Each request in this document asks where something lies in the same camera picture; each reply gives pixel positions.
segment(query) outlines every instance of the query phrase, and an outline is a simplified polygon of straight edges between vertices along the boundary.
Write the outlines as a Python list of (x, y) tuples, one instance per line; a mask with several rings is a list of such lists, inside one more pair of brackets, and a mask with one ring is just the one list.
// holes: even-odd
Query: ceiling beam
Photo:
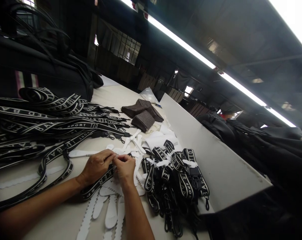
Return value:
[(292, 60), (292, 59), (298, 59), (298, 58), (302, 58), (302, 54), (288, 56), (288, 57), (281, 57), (281, 58), (265, 59), (265, 60), (254, 61), (254, 62), (249, 62), (249, 63), (240, 63), (240, 64), (235, 64), (235, 65), (229, 65), (229, 67), (251, 66), (251, 65), (273, 63), (273, 62), (286, 61), (286, 60)]

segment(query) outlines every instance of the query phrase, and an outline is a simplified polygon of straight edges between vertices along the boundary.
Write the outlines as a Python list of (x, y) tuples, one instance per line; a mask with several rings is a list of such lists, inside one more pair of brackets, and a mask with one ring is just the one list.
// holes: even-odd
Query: hand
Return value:
[(106, 173), (115, 156), (109, 149), (90, 156), (82, 173), (76, 177), (77, 181), (83, 188), (95, 183)]
[(122, 190), (125, 191), (130, 187), (135, 188), (133, 180), (135, 159), (129, 155), (120, 155), (113, 159), (113, 164), (116, 166)]

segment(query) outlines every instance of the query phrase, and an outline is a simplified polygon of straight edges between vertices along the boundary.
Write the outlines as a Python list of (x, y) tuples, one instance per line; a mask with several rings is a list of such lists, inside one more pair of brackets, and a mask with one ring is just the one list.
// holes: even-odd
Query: plastic bag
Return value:
[(147, 87), (146, 89), (144, 89), (140, 95), (142, 96), (142, 98), (144, 98), (147, 101), (150, 101), (151, 103), (157, 103), (160, 104), (157, 100), (157, 98), (154, 96), (152, 89), (150, 87)]

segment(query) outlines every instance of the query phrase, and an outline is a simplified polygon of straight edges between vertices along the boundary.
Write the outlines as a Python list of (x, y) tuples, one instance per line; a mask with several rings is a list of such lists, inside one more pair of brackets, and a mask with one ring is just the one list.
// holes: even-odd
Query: white divider panel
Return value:
[[(182, 147), (194, 150), (210, 189), (210, 204), (214, 212), (272, 186), (169, 95), (164, 94), (160, 104)], [(211, 209), (210, 212), (205, 210), (203, 203), (199, 201), (200, 214), (211, 213)]]

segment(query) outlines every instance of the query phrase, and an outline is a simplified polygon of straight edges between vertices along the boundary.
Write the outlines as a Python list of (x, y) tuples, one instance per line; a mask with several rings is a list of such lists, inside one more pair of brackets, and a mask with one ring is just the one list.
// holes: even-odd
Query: table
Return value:
[[(122, 106), (128, 106), (135, 104), (136, 100), (142, 97), (125, 88), (124, 86), (106, 86), (99, 89), (95, 89), (93, 93), (93, 98), (91, 102), (98, 103), (103, 106), (114, 107), (117, 110), (120, 110)], [(165, 113), (163, 109), (157, 108), (159, 113), (165, 118)], [(128, 118), (125, 114), (121, 114), (121, 117)], [(130, 134), (136, 132), (136, 128), (126, 129)], [(104, 150), (108, 144), (113, 144), (115, 147), (123, 147), (123, 143), (119, 140), (111, 140), (108, 138), (95, 138), (88, 139), (82, 142), (76, 149), (94, 151), (94, 150)], [(76, 177), (83, 170), (88, 157), (74, 158), (71, 161), (74, 164), (74, 170), (68, 176), (66, 180)], [(54, 160), (47, 167), (55, 166), (65, 166), (66, 163), (62, 157)], [(27, 164), (21, 164), (9, 169), (3, 170), (0, 172), (0, 183), (5, 181), (10, 181), (21, 176), (26, 176), (37, 171), (39, 166), (38, 162), (32, 162)], [(51, 183), (61, 172), (52, 174), (48, 176), (48, 180), (45, 186)], [(35, 183), (35, 180), (17, 184), (8, 188), (0, 190), (0, 200), (7, 199), (11, 196), (17, 195), (22, 192), (29, 186)], [(153, 230), (155, 239), (175, 239), (172, 233), (166, 233), (164, 231), (164, 219), (160, 216), (154, 216), (151, 208), (148, 205), (146, 196), (141, 197), (144, 210), (146, 212), (147, 218), (150, 222), (151, 228)], [(72, 198), (56, 209), (48, 213), (26, 236), (25, 239), (50, 239), (50, 240), (61, 240), (61, 239), (76, 239), (77, 233), (80, 229), (88, 201), (82, 202), (79, 199)], [(106, 216), (107, 204), (105, 203), (99, 217), (91, 221), (89, 234), (87, 240), (102, 240), (105, 232), (104, 220)], [(184, 226), (183, 236), (181, 239), (195, 239), (191, 231)], [(122, 239), (126, 239), (125, 233), (125, 222), (123, 225)], [(198, 232), (199, 239), (210, 239), (207, 231), (202, 230)]]

